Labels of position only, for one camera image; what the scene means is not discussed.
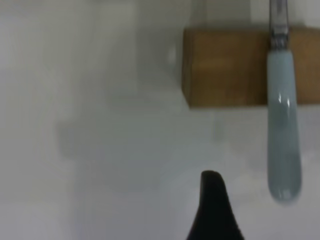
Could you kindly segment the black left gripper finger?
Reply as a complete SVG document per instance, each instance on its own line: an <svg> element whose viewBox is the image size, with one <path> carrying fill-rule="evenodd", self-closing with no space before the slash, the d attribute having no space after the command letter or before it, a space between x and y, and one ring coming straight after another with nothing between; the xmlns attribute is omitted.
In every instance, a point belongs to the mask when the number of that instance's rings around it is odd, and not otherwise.
<svg viewBox="0 0 320 240"><path fill-rule="evenodd" d="M206 170L200 177L199 206L188 240L243 240L222 176Z"/></svg>

